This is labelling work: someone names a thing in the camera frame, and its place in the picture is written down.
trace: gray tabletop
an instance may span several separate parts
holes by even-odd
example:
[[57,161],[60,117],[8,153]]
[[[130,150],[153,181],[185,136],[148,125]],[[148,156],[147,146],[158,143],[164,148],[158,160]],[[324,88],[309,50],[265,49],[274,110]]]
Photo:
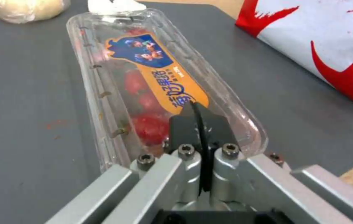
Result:
[[[267,130],[292,167],[353,167],[353,102],[212,6],[162,10]],[[60,16],[0,21],[0,223],[42,223],[99,175],[80,68]]]

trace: product label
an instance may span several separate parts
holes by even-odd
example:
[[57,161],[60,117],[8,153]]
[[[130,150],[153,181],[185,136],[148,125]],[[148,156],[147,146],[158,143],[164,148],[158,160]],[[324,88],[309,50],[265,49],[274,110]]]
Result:
[[110,39],[106,48],[110,57],[137,66],[160,105],[170,113],[179,114],[189,101],[208,107],[205,92],[154,35]]

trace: plastic clamshell package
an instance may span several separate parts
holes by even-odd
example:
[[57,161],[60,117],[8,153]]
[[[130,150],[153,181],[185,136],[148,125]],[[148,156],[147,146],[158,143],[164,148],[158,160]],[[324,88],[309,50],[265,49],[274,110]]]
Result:
[[261,124],[161,11],[79,14],[67,30],[102,172],[143,152],[160,156],[168,118],[189,100],[225,116],[245,156],[266,149]]

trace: blue label graphic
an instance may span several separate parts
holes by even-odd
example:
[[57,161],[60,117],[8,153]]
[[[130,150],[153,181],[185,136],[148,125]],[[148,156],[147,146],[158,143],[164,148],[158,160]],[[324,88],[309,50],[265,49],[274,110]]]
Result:
[[109,40],[108,45],[107,49],[114,52],[113,58],[124,58],[152,68],[163,68],[173,63],[150,34]]

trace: white plastic bag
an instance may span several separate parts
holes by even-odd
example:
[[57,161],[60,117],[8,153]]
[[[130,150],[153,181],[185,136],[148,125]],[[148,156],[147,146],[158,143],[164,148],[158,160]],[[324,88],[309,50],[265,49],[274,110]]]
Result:
[[236,25],[353,100],[353,0],[245,0]]
[[0,0],[0,19],[15,24],[46,20],[69,5],[70,0]]

